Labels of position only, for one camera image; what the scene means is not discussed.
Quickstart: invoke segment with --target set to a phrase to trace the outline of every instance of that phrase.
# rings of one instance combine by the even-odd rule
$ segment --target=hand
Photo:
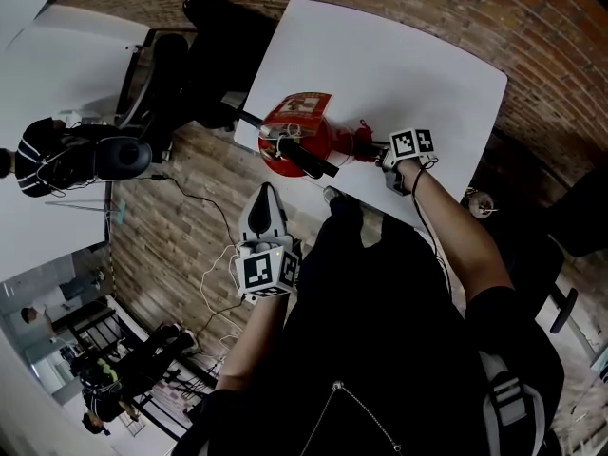
[[[403,184],[411,192],[422,164],[418,159],[406,159],[397,163],[397,170],[403,176]]]

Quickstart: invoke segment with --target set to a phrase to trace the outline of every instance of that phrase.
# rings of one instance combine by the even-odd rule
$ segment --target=black pants
[[[172,337],[176,340],[159,354],[156,350]],[[180,353],[193,345],[188,334],[180,334],[176,326],[163,326],[153,332],[143,344],[125,356],[116,366],[123,379],[123,387],[129,397],[141,395],[152,389]]]
[[[409,290],[447,291],[443,271],[431,247],[411,226],[384,215],[380,241],[364,248],[363,214],[358,202],[338,197],[332,200],[330,208],[332,215],[302,262],[299,300],[327,292],[351,295],[402,292],[406,286]]]

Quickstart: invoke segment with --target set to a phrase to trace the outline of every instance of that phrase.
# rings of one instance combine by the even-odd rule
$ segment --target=black hair
[[[107,430],[105,427],[93,426],[91,418],[88,416],[88,412],[83,416],[83,425],[85,426],[86,430],[88,430],[91,434],[103,433],[105,436],[110,435],[110,431]]]
[[[23,320],[26,321],[26,324],[29,324],[29,308],[23,308],[21,310],[21,317],[23,317]]]
[[[0,179],[10,174],[11,164],[12,157],[10,156],[10,152],[6,148],[0,148]]]

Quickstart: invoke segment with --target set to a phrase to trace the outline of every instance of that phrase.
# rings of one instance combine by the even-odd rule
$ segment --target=backpack strap
[[[490,456],[501,456],[501,428],[528,416],[523,400],[525,395],[530,397],[534,407],[536,434],[531,456],[537,456],[545,433],[544,405],[541,395],[509,371],[500,356],[480,351],[480,358],[492,390],[485,397],[483,404],[485,434]]]

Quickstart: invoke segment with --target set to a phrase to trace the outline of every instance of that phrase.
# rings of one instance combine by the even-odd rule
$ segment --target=person
[[[301,264],[287,322],[288,296],[258,301],[174,456],[497,454],[485,419],[497,413],[498,452],[533,454],[533,414],[542,437],[560,400],[561,361],[484,227],[419,162],[398,169],[410,192],[417,182],[415,198],[464,287],[465,316],[412,227],[385,215],[381,240],[364,248],[358,204],[326,189],[332,213]],[[489,383],[483,353],[508,367],[509,390],[494,401],[523,403],[521,420],[492,405],[501,387]],[[538,392],[540,410],[510,398],[520,389]]]
[[[156,350],[168,339],[176,338],[161,353]],[[177,324],[162,326],[153,332],[138,348],[119,362],[109,364],[103,359],[95,360],[81,371],[83,398],[87,412],[83,425],[93,434],[107,435],[106,422],[111,422],[126,412],[137,420],[133,398],[151,390],[184,350],[197,346],[191,331],[182,331]]]
[[[0,179],[14,174],[21,191],[32,198],[87,181],[90,164],[83,150],[75,152],[69,161],[47,162],[66,153],[71,143],[89,146],[89,141],[96,142],[108,133],[107,125],[85,124],[66,129],[65,122],[52,118],[34,122],[24,132],[16,151],[0,148]]]
[[[70,308],[67,305],[68,301],[78,297],[91,286],[98,291],[101,290],[101,282],[104,280],[105,274],[102,269],[98,269],[95,272],[89,273],[88,275],[76,276],[69,282],[58,285],[49,293],[36,298],[30,307],[23,308],[21,310],[21,317],[27,324],[29,324],[30,322],[38,319],[38,316],[41,315],[47,322],[48,328],[50,329],[53,337],[57,337],[57,333],[53,328],[53,321],[56,321],[57,319],[51,319],[51,315],[48,311],[55,311],[54,308],[59,307],[69,311]]]

